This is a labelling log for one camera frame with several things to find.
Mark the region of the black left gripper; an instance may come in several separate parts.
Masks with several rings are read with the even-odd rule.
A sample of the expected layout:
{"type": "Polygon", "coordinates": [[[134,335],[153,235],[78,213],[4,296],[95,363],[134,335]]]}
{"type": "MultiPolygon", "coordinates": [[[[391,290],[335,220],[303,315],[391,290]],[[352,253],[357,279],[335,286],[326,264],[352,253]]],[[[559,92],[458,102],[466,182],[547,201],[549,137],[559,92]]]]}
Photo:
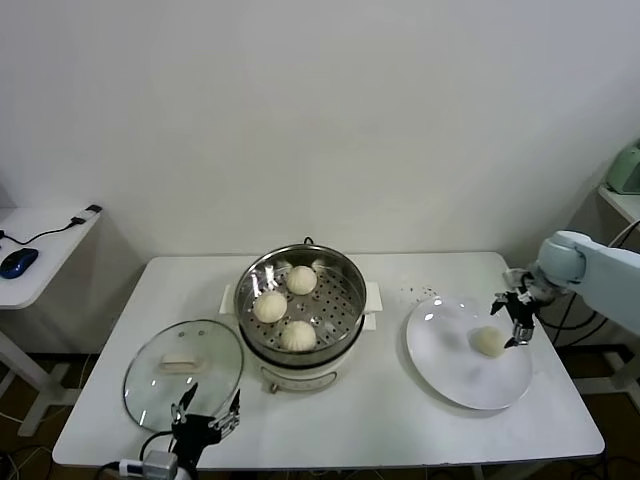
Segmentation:
{"type": "Polygon", "coordinates": [[[231,433],[240,423],[240,390],[237,390],[228,410],[220,417],[187,415],[186,412],[197,392],[194,383],[171,405],[172,432],[175,445],[172,452],[179,465],[197,465],[203,451],[220,442],[220,433],[231,433]]]}

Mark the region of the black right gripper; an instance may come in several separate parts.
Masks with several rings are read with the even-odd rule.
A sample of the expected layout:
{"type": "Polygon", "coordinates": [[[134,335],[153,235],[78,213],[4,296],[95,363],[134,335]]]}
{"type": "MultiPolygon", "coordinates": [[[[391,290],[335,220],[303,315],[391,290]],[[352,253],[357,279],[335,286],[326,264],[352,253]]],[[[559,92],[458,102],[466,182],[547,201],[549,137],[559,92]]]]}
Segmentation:
{"type": "Polygon", "coordinates": [[[526,346],[532,339],[534,328],[523,325],[533,325],[537,305],[534,302],[525,303],[515,292],[497,294],[491,304],[490,314],[495,315],[502,308],[507,311],[515,323],[512,335],[504,344],[505,349],[526,346]]]}

